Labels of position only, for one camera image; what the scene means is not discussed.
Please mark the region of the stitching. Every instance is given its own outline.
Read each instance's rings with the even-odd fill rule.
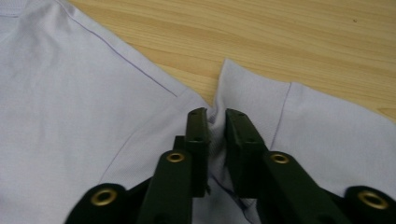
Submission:
[[[277,126],[276,126],[274,138],[273,138],[273,140],[272,140],[272,142],[271,142],[271,147],[269,148],[270,150],[273,149],[274,144],[275,144],[275,141],[276,141],[277,133],[278,133],[279,127],[280,127],[280,121],[281,121],[282,118],[283,118],[283,114],[284,114],[284,109],[285,109],[286,101],[287,101],[288,98],[289,98],[289,92],[290,92],[290,89],[291,89],[291,84],[292,84],[292,83],[289,84],[288,92],[286,93],[285,101],[283,102],[283,105],[282,105],[282,110],[281,110],[280,116],[279,116],[279,122],[277,123]]]
[[[2,7],[0,7],[0,16],[18,17],[18,16],[21,15],[22,11],[25,9],[25,6],[26,6],[26,2],[24,2],[23,6],[21,6],[21,7],[5,7],[5,6],[2,6]]]
[[[101,184],[105,176],[107,175],[107,172],[110,170],[110,168],[113,166],[114,161],[119,157],[120,153],[125,149],[125,146],[130,142],[131,138],[138,132],[140,132],[148,123],[154,120],[155,117],[161,115],[159,111],[162,111],[164,107],[168,107],[170,104],[164,104],[160,109],[156,110],[145,122],[143,122],[139,127],[135,128],[135,130],[127,137],[125,142],[122,144],[122,146],[119,148],[119,150],[116,152],[114,155],[113,159],[107,166],[107,168],[104,170],[102,176],[100,177],[99,183]]]
[[[221,185],[221,183],[216,179],[216,177],[209,173],[209,177],[212,178],[216,184],[222,189],[224,190],[232,199],[233,201],[236,203],[236,205],[239,207],[239,209],[242,210],[242,213],[244,214],[245,219],[249,222],[249,223],[253,223],[249,218],[248,215],[246,213],[246,211],[249,209],[250,206],[246,206],[242,200],[240,200],[239,198],[235,197],[235,194],[233,193],[232,190],[225,188],[224,186]]]
[[[96,37],[98,37],[99,39],[101,39],[106,45],[108,45],[116,54],[118,54],[123,60],[125,60],[127,63],[129,63],[131,66],[133,66],[135,69],[137,69],[139,72],[141,72],[143,75],[145,75],[146,77],[150,78],[152,81],[154,81],[155,83],[157,83],[159,86],[161,86],[162,88],[164,88],[165,90],[169,91],[170,93],[172,93],[174,96],[177,97],[177,95],[175,93],[173,93],[172,91],[170,91],[169,89],[167,89],[163,84],[161,84],[160,82],[158,82],[157,80],[155,80],[153,77],[151,77],[149,74],[147,74],[146,72],[143,71],[143,69],[141,69],[140,67],[138,67],[136,64],[134,64],[133,62],[129,61],[128,59],[126,59],[122,54],[120,54],[113,46],[111,46],[103,37],[99,36],[99,34],[97,34],[96,32],[90,30],[88,27],[84,26],[82,23],[80,23],[77,19],[73,18],[73,16],[71,16],[69,14],[69,12],[67,11],[67,9],[64,7],[64,5],[62,3],[59,2],[59,0],[56,0],[56,2],[62,7],[62,9],[64,10],[64,12],[67,14],[67,16],[70,18],[70,20],[74,21],[75,23],[77,23],[78,25],[80,25],[83,29],[85,29],[86,31],[90,32],[91,34],[95,35]]]

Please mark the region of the wood grain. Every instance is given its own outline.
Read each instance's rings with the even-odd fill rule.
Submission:
[[[72,0],[213,101],[224,58],[396,121],[394,0]]]

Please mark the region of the light purple fabric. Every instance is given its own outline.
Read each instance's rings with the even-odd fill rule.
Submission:
[[[0,0],[0,223],[63,223],[91,187],[132,188],[202,106],[213,193],[194,200],[193,223],[260,223],[255,201],[234,197],[224,169],[229,107],[247,113],[269,148],[293,155],[323,188],[368,185],[396,198],[391,121],[230,60],[210,108],[67,2],[25,3]]]
[[[369,186],[396,198],[396,125],[361,106],[298,83],[259,77],[226,60],[219,80],[212,172],[226,189],[222,171],[224,111],[246,113],[270,150],[292,155],[315,181],[342,196],[351,186]],[[237,200],[247,218],[260,223],[254,200]]]

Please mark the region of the clamp jaw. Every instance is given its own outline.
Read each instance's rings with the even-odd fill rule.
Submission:
[[[396,223],[396,202],[368,187],[345,197],[321,189],[291,155],[269,151],[242,112],[226,110],[226,166],[239,198],[257,199],[262,223]],[[206,110],[188,115],[185,136],[176,136],[152,178],[126,190],[117,184],[90,189],[65,224],[190,224],[192,198],[207,188],[210,143]]]

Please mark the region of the brass grommet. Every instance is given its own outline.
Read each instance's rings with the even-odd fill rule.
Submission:
[[[117,198],[114,189],[100,189],[91,197],[91,203],[96,206],[105,206],[112,203]]]
[[[184,155],[181,153],[171,153],[166,157],[167,160],[171,161],[171,162],[180,162],[180,161],[184,161]]]
[[[279,154],[279,153],[277,153],[277,154],[272,154],[270,158],[271,158],[271,160],[273,160],[274,162],[276,162],[276,163],[281,163],[281,164],[285,164],[285,163],[288,163],[288,162],[290,161],[289,158],[288,158],[287,156],[284,156],[284,155]]]
[[[369,190],[359,192],[358,198],[365,204],[376,209],[387,209],[389,207],[387,201]]]

